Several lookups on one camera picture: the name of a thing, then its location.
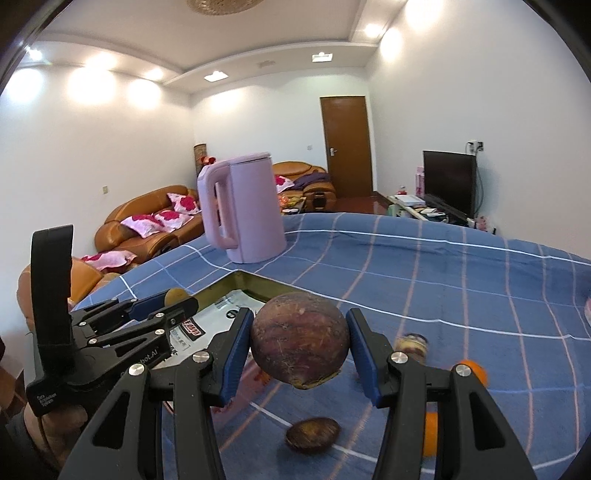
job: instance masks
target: hand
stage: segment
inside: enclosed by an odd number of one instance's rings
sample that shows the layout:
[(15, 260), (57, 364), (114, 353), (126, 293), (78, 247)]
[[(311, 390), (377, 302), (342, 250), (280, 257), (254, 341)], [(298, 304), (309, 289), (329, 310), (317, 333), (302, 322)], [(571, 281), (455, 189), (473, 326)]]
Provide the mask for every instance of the hand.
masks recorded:
[(39, 419), (27, 404), (24, 413), (25, 427), (35, 446), (43, 457), (57, 469), (61, 469), (74, 444), (80, 436), (80, 429), (88, 420), (86, 410), (81, 406), (63, 407), (43, 415), (43, 439)]

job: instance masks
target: orange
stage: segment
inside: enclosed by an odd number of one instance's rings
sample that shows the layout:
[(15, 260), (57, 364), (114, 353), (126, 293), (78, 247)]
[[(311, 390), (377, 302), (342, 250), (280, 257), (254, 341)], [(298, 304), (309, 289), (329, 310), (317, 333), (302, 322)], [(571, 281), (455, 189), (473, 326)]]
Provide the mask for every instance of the orange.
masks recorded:
[(484, 368), (478, 365), (474, 360), (462, 360), (460, 363), (469, 366), (478, 380), (480, 380), (480, 383), (485, 387), (488, 387), (488, 375), (486, 374), (486, 370), (484, 370)]
[(437, 455), (437, 426), (437, 412), (427, 412), (425, 415), (425, 441), (423, 443), (423, 456), (425, 457)]

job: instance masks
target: bed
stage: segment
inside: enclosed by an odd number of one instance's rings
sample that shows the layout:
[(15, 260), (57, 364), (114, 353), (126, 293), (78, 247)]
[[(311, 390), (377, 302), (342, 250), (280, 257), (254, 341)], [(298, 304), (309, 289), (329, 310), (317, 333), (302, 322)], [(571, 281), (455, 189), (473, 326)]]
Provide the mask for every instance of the bed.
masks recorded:
[[(245, 270), (313, 291), (343, 311), (359, 307), (393, 342), (429, 341), (427, 363), (469, 358), (515, 430), (538, 478), (556, 480), (591, 432), (591, 328), (584, 304), (591, 262), (564, 251), (433, 222), (354, 213), (284, 219), (288, 248), (260, 264), (236, 265), (203, 236), (113, 280), (87, 297), (143, 298), (181, 286), (197, 292)], [(313, 416), (340, 423), (321, 456), (290, 451), (289, 425)], [(371, 408), (350, 359), (310, 391), (272, 381), (216, 432), (228, 480), (369, 479), (387, 411)], [(169, 439), (167, 476), (174, 478)], [(433, 478), (434, 459), (421, 477)]]

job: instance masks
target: tiled floor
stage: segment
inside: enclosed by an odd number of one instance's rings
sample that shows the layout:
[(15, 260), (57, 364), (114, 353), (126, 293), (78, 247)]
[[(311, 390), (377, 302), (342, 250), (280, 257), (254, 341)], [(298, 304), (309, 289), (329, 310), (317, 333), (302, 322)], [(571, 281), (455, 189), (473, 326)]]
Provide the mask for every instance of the tiled floor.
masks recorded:
[(373, 213), (387, 215), (388, 208), (376, 197), (337, 199), (335, 212)]

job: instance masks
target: tall vase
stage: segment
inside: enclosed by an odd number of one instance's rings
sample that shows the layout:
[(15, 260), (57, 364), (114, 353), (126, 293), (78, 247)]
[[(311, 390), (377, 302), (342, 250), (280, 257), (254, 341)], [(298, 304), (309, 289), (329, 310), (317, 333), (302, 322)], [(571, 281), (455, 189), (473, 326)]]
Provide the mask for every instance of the tall vase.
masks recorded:
[(195, 170), (197, 170), (197, 177), (203, 168), (203, 164), (201, 163), (202, 157), (207, 157), (207, 144), (200, 143), (199, 145), (195, 145), (193, 147), (193, 153), (195, 154)]

